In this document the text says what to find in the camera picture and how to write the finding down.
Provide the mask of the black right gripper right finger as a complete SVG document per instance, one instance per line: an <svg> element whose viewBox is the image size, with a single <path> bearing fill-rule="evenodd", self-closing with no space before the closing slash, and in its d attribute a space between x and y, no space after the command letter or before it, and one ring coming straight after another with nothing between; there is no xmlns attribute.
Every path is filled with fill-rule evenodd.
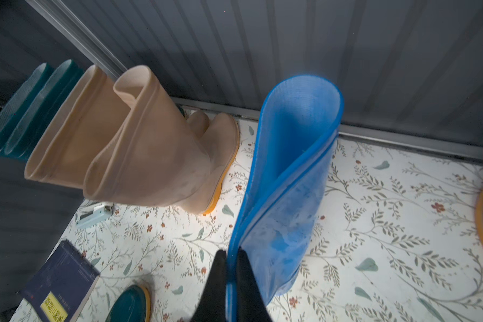
<svg viewBox="0 0 483 322"><path fill-rule="evenodd" d="M262 300L247 253L237 252L236 292L238 322L272 322Z"/></svg>

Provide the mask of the blue rain boot front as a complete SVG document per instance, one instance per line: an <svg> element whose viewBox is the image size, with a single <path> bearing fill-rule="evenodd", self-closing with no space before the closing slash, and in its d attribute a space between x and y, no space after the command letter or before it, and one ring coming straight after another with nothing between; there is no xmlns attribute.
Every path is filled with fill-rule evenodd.
<svg viewBox="0 0 483 322"><path fill-rule="evenodd" d="M319 76L291 77L265 99L228 248L228 321L237 313L238 250L248 255L264 304L294 284L325 194L342 115L342 94Z"/></svg>

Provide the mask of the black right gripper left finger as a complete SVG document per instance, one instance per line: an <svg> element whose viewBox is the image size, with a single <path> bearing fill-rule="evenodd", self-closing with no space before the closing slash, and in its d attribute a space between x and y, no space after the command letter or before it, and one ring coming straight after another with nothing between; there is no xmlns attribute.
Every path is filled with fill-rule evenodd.
<svg viewBox="0 0 483 322"><path fill-rule="evenodd" d="M218 250L191 322L226 321L226 284L227 254L225 250Z"/></svg>

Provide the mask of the dark green boot back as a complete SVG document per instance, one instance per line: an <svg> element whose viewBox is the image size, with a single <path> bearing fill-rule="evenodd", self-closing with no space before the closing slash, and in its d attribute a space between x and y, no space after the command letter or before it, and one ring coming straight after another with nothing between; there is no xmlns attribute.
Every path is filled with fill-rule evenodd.
<svg viewBox="0 0 483 322"><path fill-rule="evenodd" d="M82 75L83 70L73 60L66 60L55 69L5 143L6 157L28 160Z"/></svg>

